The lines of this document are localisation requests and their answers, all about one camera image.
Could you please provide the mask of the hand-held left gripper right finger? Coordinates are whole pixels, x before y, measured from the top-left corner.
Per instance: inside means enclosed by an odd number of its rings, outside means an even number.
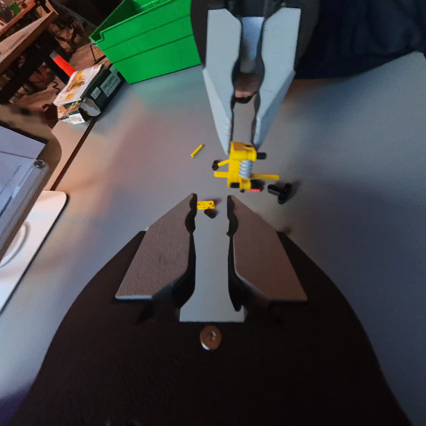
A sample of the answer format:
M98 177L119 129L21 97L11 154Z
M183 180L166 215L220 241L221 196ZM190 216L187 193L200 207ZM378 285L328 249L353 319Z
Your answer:
M308 301L277 231L237 197L227 197L228 290L235 311Z

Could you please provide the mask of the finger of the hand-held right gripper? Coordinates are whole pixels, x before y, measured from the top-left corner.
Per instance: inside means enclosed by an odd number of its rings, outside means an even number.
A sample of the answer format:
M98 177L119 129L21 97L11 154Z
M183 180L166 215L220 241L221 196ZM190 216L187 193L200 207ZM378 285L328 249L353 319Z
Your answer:
M282 7L262 24L256 55L253 145L260 148L292 83L301 10Z
M218 139L229 154L233 135L233 70L239 58L242 25L227 9L207 15L207 42L203 77Z

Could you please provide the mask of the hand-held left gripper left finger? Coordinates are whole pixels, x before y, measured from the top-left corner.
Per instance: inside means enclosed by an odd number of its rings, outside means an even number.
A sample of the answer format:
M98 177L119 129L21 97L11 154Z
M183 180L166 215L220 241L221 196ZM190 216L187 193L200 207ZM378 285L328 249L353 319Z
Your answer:
M169 300L182 308L195 289L197 195L189 194L150 225L115 295L119 301Z

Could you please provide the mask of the yellow lego spring assembly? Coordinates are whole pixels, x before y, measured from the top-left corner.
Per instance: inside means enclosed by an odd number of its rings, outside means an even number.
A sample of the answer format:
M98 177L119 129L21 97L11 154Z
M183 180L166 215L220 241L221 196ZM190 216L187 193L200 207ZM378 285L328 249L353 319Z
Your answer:
M250 180L279 181L278 174L253 173L253 164L267 158L265 152L258 152L253 145L232 141L228 159L214 161L212 170L214 177L227 181L227 187L238 189L241 193L250 189Z

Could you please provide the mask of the person's right forearm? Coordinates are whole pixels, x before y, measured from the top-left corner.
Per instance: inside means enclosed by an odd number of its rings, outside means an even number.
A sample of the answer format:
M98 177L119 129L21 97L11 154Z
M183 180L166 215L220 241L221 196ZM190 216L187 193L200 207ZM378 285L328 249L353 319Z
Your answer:
M425 56L424 0L324 0L296 79L350 77L414 52Z

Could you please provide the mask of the black T-shaped lego piece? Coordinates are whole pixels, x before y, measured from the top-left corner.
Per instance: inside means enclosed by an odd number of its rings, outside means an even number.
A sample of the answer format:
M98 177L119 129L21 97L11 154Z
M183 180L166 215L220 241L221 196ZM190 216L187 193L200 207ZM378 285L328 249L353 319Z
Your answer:
M286 183L284 185L269 184L267 187L269 194L276 197L279 205L283 205L289 199L292 193L292 184Z

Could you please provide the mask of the opened black lego box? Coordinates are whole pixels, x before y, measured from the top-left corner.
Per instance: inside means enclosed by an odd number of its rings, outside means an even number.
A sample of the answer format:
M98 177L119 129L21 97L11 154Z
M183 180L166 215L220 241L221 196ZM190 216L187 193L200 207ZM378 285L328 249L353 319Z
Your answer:
M56 106L57 119L70 124L82 124L99 116L124 82L113 65L107 66L90 85L81 101Z

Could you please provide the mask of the lego instruction booklet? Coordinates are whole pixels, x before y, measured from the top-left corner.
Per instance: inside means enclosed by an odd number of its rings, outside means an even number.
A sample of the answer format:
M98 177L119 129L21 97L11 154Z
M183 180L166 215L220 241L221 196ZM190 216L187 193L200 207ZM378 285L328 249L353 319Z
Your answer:
M53 104L58 107L81 101L104 67L105 63L99 63L93 67L74 72L67 85L56 96Z

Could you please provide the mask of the person's right hand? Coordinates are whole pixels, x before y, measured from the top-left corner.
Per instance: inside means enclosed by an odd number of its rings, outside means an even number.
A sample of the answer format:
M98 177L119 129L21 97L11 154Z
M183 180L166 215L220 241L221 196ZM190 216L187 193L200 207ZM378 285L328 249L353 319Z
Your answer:
M255 73L242 73L237 75L234 83L234 96L237 99L245 99L258 93L259 79Z

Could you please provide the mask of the green plastic bin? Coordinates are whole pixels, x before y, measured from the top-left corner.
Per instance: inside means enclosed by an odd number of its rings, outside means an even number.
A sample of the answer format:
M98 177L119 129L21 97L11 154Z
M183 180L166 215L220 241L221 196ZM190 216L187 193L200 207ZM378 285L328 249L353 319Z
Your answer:
M124 0L89 39L128 83L201 64L190 0Z

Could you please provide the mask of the wooden instruction sign stand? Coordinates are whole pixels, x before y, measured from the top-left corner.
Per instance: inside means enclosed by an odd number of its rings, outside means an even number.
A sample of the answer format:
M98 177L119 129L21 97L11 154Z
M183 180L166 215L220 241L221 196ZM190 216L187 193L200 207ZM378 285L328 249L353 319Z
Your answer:
M44 139L47 144L38 159L49 166L39 191L12 230L12 234L7 239L0 240L2 312L63 211L67 195L61 191L46 189L51 175L60 163L62 148L51 132L43 110L3 104L0 107L0 126Z

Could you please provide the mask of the orange traffic cone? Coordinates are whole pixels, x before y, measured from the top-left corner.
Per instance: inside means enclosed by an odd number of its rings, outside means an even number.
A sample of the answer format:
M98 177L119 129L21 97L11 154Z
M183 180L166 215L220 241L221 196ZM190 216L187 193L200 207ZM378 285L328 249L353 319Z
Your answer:
M71 77L76 72L76 69L57 54L56 51L50 54L50 58L68 77Z

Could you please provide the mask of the printed instruction sheet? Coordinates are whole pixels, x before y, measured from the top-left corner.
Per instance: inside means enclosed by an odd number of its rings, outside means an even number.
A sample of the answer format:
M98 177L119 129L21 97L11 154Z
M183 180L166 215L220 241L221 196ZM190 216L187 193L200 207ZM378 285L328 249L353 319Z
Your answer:
M39 160L47 142L1 126L0 233L6 240L39 191L49 166Z

